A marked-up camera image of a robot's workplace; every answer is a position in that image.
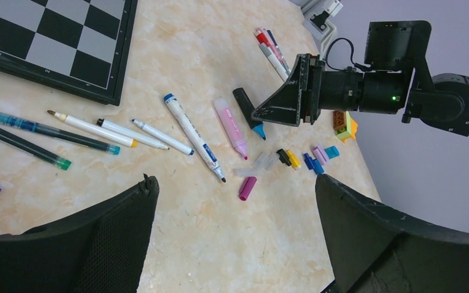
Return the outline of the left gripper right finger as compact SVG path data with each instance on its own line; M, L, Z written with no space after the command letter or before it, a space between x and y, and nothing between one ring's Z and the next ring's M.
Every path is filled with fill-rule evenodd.
M329 175L316 202L334 273L326 292L469 292L469 233L412 217Z

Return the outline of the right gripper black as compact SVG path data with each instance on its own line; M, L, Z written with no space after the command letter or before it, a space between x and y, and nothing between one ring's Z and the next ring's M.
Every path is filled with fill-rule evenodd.
M310 59L311 54L297 55L284 84L252 111L254 120L295 127L310 122ZM326 66L313 80L312 96L318 98L317 110L394 115L405 106L408 71L359 72L357 67L327 71Z

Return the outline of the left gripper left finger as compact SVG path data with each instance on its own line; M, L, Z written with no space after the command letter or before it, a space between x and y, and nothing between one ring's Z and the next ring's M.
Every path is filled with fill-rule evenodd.
M0 292L136 292L155 219L154 176L18 235L0 235Z

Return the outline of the black highlighter blue cap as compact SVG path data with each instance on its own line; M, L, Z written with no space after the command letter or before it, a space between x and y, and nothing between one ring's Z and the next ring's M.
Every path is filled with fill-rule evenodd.
M255 107L252 104L249 96L246 94L245 90L242 87L236 88L233 90L233 96L237 101L250 129L257 133L263 140L266 140L263 122L254 120L252 118L252 112L255 110Z

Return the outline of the lilac highlighter cap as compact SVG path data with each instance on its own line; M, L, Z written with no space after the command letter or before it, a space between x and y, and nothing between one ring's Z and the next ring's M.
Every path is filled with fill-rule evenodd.
M312 148L312 153L321 165L326 165L326 163L328 163L328 161L330 160L328 154L326 153L322 145L314 146Z

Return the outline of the light blue highlighter cap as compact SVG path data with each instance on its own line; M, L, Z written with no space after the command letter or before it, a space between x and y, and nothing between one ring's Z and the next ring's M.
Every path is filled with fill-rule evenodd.
M334 159L340 155L340 152L335 145L325 148L324 151L326 152L329 159Z

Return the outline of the lilac highlighter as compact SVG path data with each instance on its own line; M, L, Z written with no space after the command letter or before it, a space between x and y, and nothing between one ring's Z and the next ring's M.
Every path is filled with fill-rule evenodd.
M246 161L248 159L246 140L228 102L223 98L218 98L213 101L213 106L232 147Z

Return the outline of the blue wide marker cap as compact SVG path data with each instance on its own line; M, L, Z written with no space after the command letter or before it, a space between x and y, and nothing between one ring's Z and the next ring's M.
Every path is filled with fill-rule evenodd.
M317 159L312 160L313 170L317 175L324 174L324 169Z

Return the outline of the magenta marker cap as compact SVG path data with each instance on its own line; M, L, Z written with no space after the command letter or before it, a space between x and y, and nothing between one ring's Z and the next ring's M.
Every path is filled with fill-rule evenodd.
M248 197L250 196L250 193L252 189L254 188L255 184L257 182L257 178L254 176L249 176L246 177L244 180L240 190L239 190L239 199L242 201L246 201Z

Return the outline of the green gel pen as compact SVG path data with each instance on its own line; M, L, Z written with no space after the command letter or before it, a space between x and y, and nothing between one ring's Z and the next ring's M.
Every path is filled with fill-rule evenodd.
M21 151L29 153L34 157L41 159L49 164L55 165L62 170L68 170L71 161L66 158L60 157L30 141L27 141L19 136L12 134L0 128L0 141L7 143Z

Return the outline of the thin marker black cap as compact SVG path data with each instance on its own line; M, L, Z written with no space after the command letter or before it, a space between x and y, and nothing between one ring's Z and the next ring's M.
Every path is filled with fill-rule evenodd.
M153 148L161 149L161 150L169 150L170 147L163 142L161 142L158 139L154 139L152 137L146 136L144 134L141 134L139 132L133 131L131 129L128 129L124 126L118 125L114 122L111 122L107 119L104 118L99 118L96 121L96 124L102 128L108 129L110 131L117 132L119 134L123 134L127 137L130 137L142 144L148 145Z

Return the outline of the white marker blue cap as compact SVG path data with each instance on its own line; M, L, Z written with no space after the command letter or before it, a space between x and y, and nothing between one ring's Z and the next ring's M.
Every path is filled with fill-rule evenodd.
M225 175L220 167L219 161L216 156L210 149L209 145L204 141L194 124L191 122L187 113L184 111L183 107L172 93L166 94L163 97L163 102L172 113L176 121L181 126L181 129L184 131L190 142L192 143L194 150L202 158L203 162L207 167L223 182L226 183L227 180Z

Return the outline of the blue gel pen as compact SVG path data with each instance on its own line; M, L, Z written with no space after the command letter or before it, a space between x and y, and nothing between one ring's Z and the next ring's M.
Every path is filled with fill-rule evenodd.
M45 125L36 121L31 121L0 112L0 124L24 131L34 132L48 137L64 140L66 142L82 145L94 150L103 151L108 154L118 155L120 147L99 140L91 139L73 132L64 131L59 128Z

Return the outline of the thin marker yellow cap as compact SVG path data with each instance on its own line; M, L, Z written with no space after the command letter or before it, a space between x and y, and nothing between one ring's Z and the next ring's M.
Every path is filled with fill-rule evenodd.
M82 131L88 132L90 134L94 134L98 137L108 139L112 142L119 143L123 146L135 148L137 146L137 141L127 137L123 134L116 133L114 131L110 131L108 129L104 129L100 126L93 125L86 121L80 120L75 118L71 115L59 113L53 110L47 110L47 113L52 115L53 117L57 118L58 120L62 121L63 123L70 125L74 128L80 129Z

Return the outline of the thin marker dark blue cap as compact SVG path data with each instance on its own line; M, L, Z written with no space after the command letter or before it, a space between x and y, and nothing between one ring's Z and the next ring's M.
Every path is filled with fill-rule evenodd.
M154 128L153 126L149 125L148 123L142 122L137 119L132 119L131 120L138 128L146 132L147 134L161 140L162 142L166 143L167 145L173 147L174 149L177 149L178 151L188 155L192 156L195 151L188 145L181 143L180 141L168 136L167 134L164 134L162 131Z

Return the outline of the thin marker navy cap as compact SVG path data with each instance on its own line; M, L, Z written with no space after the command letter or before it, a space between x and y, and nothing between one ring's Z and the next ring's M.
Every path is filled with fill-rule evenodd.
M273 36L273 34L272 34L272 31L271 31L271 30L267 30L267 34L268 34L268 36L270 37L271 41L272 41L273 44L274 44L274 47L276 48L277 52L278 52L279 55L280 55L281 62L282 62L282 65L283 65L284 69L286 70L286 72L287 72L288 74L290 74L289 66L288 66L288 64L287 64L287 62L286 62L286 59L285 59L283 53L281 52L281 50L280 50L280 48L279 48L279 45L278 45L277 41L275 40L275 38L274 38L274 36Z

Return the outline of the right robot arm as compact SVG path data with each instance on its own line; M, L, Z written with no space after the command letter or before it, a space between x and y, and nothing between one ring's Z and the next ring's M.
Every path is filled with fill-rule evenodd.
M332 68L327 56L299 54L284 84L256 107L258 121L298 126L323 109L395 114L403 123L469 136L469 76L431 75L427 21L378 21L368 28L363 64Z

